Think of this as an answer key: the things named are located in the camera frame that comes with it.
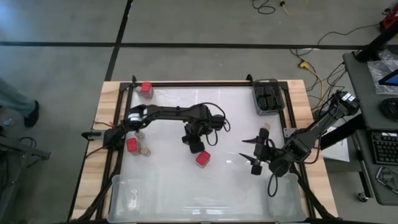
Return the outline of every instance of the computer screen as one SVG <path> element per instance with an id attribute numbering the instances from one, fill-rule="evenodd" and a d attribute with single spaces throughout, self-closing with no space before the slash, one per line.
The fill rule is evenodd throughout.
<path id="1" fill-rule="evenodd" d="M 379 80 L 380 85 L 398 86 L 398 69 Z"/>

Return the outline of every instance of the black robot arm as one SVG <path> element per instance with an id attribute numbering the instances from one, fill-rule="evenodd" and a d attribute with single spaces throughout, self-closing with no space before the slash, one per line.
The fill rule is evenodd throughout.
<path id="1" fill-rule="evenodd" d="M 256 143 L 254 150 L 256 158 L 241 154 L 251 162 L 251 173 L 254 175 L 261 174 L 261 162 L 269 163 L 269 169 L 272 171 L 272 175 L 276 177 L 282 177 L 289 170 L 296 174 L 299 185 L 322 218 L 334 218 L 334 216 L 327 212 L 292 164 L 294 162 L 304 163 L 304 160 L 311 154 L 311 149 L 315 146 L 316 140 L 320 139 L 330 126 L 340 118 L 346 115 L 354 115 L 359 110 L 358 100 L 347 91 L 337 91 L 326 103 L 328 102 L 330 102 L 328 110 L 309 127 L 295 131 L 281 149 L 274 146 L 272 140 L 268 139 L 268 130 L 262 128 L 255 141 L 251 141 Z"/>
<path id="2" fill-rule="evenodd" d="M 114 147 L 129 131 L 144 129 L 151 122 L 162 119 L 187 123 L 184 127 L 186 135 L 182 137 L 182 141 L 190 146 L 192 153 L 203 151 L 205 147 L 200 136 L 209 135 L 213 130 L 219 131 L 226 121 L 225 114 L 212 116 L 205 104 L 211 103 L 200 103 L 189 108 L 156 105 L 135 106 L 130 109 L 127 119 L 122 121 L 119 126 L 105 131 L 103 147 Z"/>

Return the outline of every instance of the leg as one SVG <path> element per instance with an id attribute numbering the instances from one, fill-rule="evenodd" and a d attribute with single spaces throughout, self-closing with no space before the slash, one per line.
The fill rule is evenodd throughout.
<path id="1" fill-rule="evenodd" d="M 336 144 L 337 142 L 350 137 L 358 129 L 364 129 L 365 124 L 361 114 L 355 118 L 349 120 L 347 123 L 336 128 L 334 131 L 322 136 L 321 138 L 321 150 L 326 149 L 329 146 Z"/>
<path id="2" fill-rule="evenodd" d="M 35 110 L 35 101 L 20 93 L 0 78 L 0 105 L 20 112 L 24 117 Z"/>

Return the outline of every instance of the red cube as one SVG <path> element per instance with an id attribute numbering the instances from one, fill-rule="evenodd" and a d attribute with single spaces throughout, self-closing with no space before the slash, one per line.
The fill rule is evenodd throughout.
<path id="1" fill-rule="evenodd" d="M 141 145 L 136 138 L 127 139 L 127 151 L 133 155 L 140 154 Z"/>
<path id="2" fill-rule="evenodd" d="M 199 167 L 204 168 L 210 160 L 210 153 L 203 151 L 197 157 L 197 164 Z"/>
<path id="3" fill-rule="evenodd" d="M 151 82 L 143 82 L 141 85 L 141 94 L 144 98 L 152 99 L 154 89 Z"/>
<path id="4" fill-rule="evenodd" d="M 150 82 L 143 82 L 141 85 L 141 92 L 148 93 L 152 88 L 152 84 Z"/>

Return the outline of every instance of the gray floor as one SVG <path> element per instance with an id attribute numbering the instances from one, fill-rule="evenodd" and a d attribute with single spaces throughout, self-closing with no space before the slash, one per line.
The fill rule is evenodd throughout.
<path id="1" fill-rule="evenodd" d="M 5 0 L 0 41 L 114 42 L 125 6 L 126 0 Z"/>
<path id="2" fill-rule="evenodd" d="M 114 42 L 126 2 L 3 1 L 0 41 Z M 294 16 L 287 16 L 278 3 L 270 2 L 275 14 L 263 16 L 250 0 L 135 0 L 123 42 L 316 44 L 331 30 L 377 24 L 389 1 L 289 1 L 286 6 Z M 372 27 L 347 37 L 328 36 L 322 44 L 362 45 L 377 35 Z M 1 110 L 0 118 L 16 121 L 6 131 L 11 138 L 35 137 L 38 147 L 52 152 L 49 161 L 26 175 L 12 220 L 56 223 L 67 218 L 86 147 L 80 133 L 92 124 L 112 50 L 0 47 L 0 77 L 41 104 L 39 123 L 32 129 L 23 128 L 18 114 Z M 305 59 L 325 78 L 345 52 L 349 50 L 314 50 Z M 298 69 L 298 63 L 288 50 L 121 48 L 112 80 L 130 80 L 131 75 L 140 80 L 241 80 L 250 73 L 255 78 L 304 79 L 310 86 L 315 77 Z M 348 76 L 339 84 L 352 91 Z M 320 86 L 309 94 L 319 96 Z M 310 98 L 310 103 L 315 106 L 317 100 Z M 330 172 L 340 216 L 393 223 L 395 207 L 355 199 L 361 189 L 354 176 Z"/>
<path id="3" fill-rule="evenodd" d="M 390 0 L 279 1 L 272 15 L 260 15 L 251 0 L 135 0 L 123 42 L 316 44 L 323 34 L 377 24 Z M 322 44 L 363 45 L 378 35 L 377 28 L 349 37 L 331 35 Z"/>
<path id="4" fill-rule="evenodd" d="M 57 223 L 68 216 L 90 129 L 112 49 L 0 47 L 0 74 L 40 103 L 32 129 L 3 111 L 15 125 L 10 138 L 30 136 L 51 158 L 32 166 L 22 180 L 12 217 L 32 223 Z"/>

